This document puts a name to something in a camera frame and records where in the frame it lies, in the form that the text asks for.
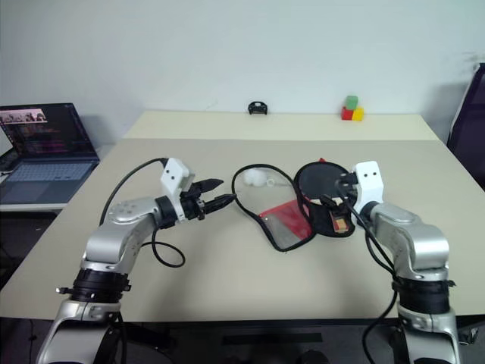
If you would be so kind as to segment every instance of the gray floor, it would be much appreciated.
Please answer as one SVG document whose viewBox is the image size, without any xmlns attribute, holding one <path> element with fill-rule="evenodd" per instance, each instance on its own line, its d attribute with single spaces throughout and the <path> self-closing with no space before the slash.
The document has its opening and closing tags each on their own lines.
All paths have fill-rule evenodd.
<svg viewBox="0 0 485 364">
<path fill-rule="evenodd" d="M 51 223 L 50 218 L 3 218 L 0 221 L 0 238 L 2 246 L 12 256 L 25 256 L 43 231 Z M 0 363 L 29 363 L 31 336 L 31 322 L 33 333 L 37 339 L 32 342 L 32 358 L 42 344 L 50 322 L 43 320 L 26 320 L 15 318 L 0 318 L 1 345 Z M 147 324 L 147 328 L 161 330 L 163 327 L 156 324 Z M 232 356 L 254 364 L 280 364 L 294 363 L 299 355 L 306 350 L 320 350 L 332 364 L 338 363 L 367 363 L 363 354 L 360 340 L 364 326 L 360 325 L 326 325 L 326 326 L 300 326 L 269 327 L 241 327 L 235 325 L 205 327 L 201 325 L 184 325 L 171 329 L 171 336 L 177 341 L 175 350 L 171 353 L 176 363 L 223 363 Z M 485 328 L 481 328 L 477 343 L 461 347 L 464 364 L 485 363 Z M 287 344 L 227 344 L 224 338 L 235 335 L 262 335 L 262 334 L 321 334 L 321 342 L 287 343 Z M 370 350 L 377 363 L 391 363 L 392 351 L 387 344 L 390 329 L 381 327 L 372 335 Z M 168 363 L 162 354 L 151 348 L 135 344 L 128 346 L 128 363 Z"/>
</svg>

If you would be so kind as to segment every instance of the black chair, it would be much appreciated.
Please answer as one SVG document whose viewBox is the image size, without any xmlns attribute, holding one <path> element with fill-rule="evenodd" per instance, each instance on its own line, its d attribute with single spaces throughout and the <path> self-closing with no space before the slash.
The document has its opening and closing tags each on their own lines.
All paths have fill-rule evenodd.
<svg viewBox="0 0 485 364">
<path fill-rule="evenodd" d="M 485 190 L 485 63 L 471 81 L 447 146 Z"/>
</svg>

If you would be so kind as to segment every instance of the small black object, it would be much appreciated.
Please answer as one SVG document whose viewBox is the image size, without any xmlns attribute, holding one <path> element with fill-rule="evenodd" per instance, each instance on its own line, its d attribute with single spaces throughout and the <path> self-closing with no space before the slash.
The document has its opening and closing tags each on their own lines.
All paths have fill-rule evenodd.
<svg viewBox="0 0 485 364">
<path fill-rule="evenodd" d="M 250 115 L 253 115 L 253 114 L 268 115 L 268 106 L 264 102 L 253 101 L 249 104 L 248 111 Z"/>
</svg>

